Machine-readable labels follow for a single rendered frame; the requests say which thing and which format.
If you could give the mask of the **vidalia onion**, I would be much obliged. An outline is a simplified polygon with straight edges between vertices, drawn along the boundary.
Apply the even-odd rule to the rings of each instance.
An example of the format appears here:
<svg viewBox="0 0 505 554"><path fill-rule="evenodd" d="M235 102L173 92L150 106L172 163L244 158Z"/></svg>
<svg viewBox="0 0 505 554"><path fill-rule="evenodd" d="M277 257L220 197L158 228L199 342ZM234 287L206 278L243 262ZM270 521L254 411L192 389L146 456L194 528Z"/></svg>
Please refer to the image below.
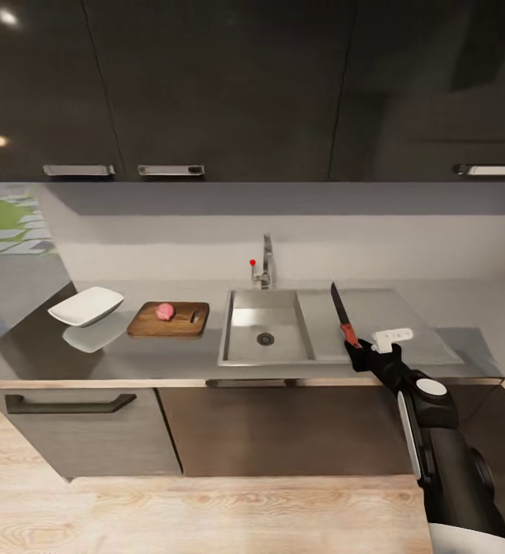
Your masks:
<svg viewBox="0 0 505 554"><path fill-rule="evenodd" d="M156 311L156 314L159 316L159 319L169 320L174 315L174 308L171 308L171 305L168 303L162 303Z"/></svg>

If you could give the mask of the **parer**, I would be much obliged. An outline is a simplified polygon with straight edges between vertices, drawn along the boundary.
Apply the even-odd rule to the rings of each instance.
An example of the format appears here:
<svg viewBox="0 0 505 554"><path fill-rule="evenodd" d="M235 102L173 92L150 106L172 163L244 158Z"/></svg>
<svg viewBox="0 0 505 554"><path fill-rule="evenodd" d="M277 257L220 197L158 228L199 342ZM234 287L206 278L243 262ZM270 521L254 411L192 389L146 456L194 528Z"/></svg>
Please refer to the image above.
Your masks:
<svg viewBox="0 0 505 554"><path fill-rule="evenodd" d="M360 348L360 344L357 341L355 332L353 331L353 327L350 324L350 321L348 319L348 316L346 314L346 311L344 310L341 298L339 297L339 293L337 291L337 288L335 286L335 283L331 285L331 295L333 297L333 302L336 307L337 314L339 316L339 320L341 323L340 328L344 331L346 340L355 346L355 349Z"/></svg>

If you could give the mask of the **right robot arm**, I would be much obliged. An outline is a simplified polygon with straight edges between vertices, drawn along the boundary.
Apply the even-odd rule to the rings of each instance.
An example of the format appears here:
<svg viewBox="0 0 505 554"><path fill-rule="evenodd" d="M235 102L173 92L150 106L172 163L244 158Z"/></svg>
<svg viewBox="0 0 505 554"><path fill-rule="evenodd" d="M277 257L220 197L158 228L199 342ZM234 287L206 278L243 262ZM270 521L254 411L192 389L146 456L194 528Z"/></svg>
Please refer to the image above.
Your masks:
<svg viewBox="0 0 505 554"><path fill-rule="evenodd" d="M458 429L449 389L402 362L395 341L412 329L373 332L375 345L345 340L355 372L371 370L398 398L414 475L424 492L433 554L505 554L505 522L494 505L490 467Z"/></svg>

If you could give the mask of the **cutting board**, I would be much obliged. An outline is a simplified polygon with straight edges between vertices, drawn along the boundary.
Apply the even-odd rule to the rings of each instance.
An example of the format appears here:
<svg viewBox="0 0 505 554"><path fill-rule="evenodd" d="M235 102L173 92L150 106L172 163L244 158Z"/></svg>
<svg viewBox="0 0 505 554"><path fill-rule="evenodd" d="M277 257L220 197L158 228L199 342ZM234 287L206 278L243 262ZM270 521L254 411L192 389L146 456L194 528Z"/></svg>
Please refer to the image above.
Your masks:
<svg viewBox="0 0 505 554"><path fill-rule="evenodd" d="M174 308L174 315L169 320L159 319L157 308L162 303L168 303ZM129 335L172 335L199 336L206 323L210 309L208 302L146 302L130 325ZM197 323L192 323L193 317L199 313Z"/></svg>

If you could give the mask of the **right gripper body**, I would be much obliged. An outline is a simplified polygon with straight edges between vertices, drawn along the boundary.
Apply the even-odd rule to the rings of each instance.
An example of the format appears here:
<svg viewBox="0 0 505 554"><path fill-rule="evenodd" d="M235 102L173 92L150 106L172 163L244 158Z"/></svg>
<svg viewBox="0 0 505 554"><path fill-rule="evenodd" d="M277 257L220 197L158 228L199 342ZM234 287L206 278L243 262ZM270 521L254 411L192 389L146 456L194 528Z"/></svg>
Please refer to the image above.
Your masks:
<svg viewBox="0 0 505 554"><path fill-rule="evenodd" d="M393 364L403 364L402 347L397 343L392 344L392 352L378 353L369 346L353 349L352 366L355 372L371 370L380 381L383 381L384 372Z"/></svg>

